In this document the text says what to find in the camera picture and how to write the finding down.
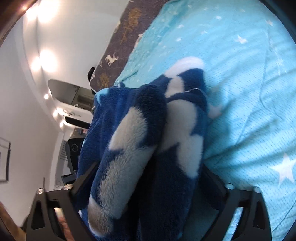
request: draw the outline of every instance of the black speaker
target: black speaker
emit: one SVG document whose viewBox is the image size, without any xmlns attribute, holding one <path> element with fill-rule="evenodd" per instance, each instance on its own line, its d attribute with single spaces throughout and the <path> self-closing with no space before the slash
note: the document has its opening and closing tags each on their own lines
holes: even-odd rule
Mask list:
<svg viewBox="0 0 296 241">
<path fill-rule="evenodd" d="M 66 143 L 66 154 L 71 173 L 76 173 L 78 169 L 78 160 L 84 137 L 69 139 Z"/>
</svg>

